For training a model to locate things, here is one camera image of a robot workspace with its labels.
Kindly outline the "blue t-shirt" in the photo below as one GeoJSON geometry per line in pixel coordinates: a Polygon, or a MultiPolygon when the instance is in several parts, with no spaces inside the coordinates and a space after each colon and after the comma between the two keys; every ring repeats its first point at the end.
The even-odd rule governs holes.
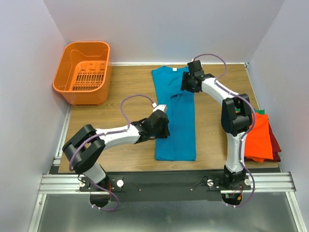
{"type": "Polygon", "coordinates": [[[158,103],[168,108],[170,132],[168,138],[156,140],[156,160],[196,160],[195,100],[194,93],[181,91],[184,72],[188,72],[187,67],[168,66],[151,72],[158,103]]]}

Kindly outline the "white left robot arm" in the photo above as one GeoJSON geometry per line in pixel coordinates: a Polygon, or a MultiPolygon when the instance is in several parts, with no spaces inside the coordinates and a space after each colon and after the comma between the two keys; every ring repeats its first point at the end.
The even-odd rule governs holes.
{"type": "Polygon", "coordinates": [[[131,122],[128,126],[114,129],[95,129],[88,124],[83,126],[62,147],[68,159],[69,169],[90,179],[90,185],[97,191],[107,185],[107,174],[97,162],[104,150],[138,144],[152,139],[169,137],[168,116],[165,105],[157,106],[148,118],[131,122]]]}

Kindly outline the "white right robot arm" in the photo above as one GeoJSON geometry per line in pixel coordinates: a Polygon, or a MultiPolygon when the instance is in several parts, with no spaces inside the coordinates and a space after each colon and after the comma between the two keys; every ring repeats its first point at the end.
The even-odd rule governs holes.
{"type": "Polygon", "coordinates": [[[227,136],[227,160],[221,183],[227,189],[234,189],[246,178],[245,140],[253,123],[249,96],[231,91],[212,74],[205,74],[199,60],[187,65],[188,71],[183,73],[181,90],[204,92],[222,106],[221,126],[227,136]]]}

